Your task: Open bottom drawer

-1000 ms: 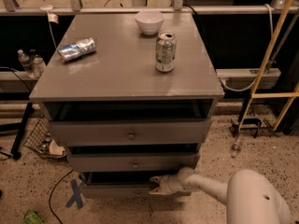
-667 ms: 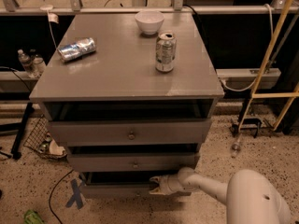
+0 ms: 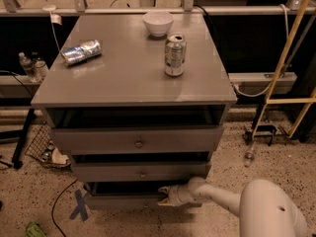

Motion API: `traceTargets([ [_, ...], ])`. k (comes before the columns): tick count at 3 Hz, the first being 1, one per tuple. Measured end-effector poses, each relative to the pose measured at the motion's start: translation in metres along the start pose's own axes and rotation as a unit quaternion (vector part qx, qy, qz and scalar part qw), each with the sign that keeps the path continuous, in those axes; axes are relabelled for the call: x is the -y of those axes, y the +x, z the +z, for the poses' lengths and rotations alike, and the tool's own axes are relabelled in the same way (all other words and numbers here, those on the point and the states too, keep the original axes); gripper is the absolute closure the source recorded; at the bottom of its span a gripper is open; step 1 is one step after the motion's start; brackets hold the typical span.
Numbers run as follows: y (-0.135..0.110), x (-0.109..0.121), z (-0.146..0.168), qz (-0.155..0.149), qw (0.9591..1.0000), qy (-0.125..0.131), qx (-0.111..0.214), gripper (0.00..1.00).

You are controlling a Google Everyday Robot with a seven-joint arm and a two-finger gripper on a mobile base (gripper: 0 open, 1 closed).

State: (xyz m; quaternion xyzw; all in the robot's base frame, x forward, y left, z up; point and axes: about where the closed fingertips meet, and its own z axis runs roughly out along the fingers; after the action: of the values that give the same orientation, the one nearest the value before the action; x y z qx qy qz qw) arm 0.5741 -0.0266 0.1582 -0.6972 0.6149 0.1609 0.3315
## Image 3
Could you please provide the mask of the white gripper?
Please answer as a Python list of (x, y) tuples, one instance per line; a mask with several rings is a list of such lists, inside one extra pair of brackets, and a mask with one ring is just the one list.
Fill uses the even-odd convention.
[(174, 185), (170, 187), (161, 187), (159, 193), (168, 195), (167, 198), (159, 200), (159, 206), (181, 206), (187, 203), (195, 203), (196, 200), (189, 191), (188, 185)]

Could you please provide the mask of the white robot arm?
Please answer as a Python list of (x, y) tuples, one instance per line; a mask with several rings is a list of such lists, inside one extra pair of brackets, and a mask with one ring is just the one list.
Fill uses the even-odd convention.
[(278, 185), (267, 180), (253, 180), (234, 194), (216, 188), (200, 177), (186, 184), (158, 189), (167, 197), (164, 206), (213, 201), (239, 218), (240, 237), (306, 237), (307, 222), (297, 205)]

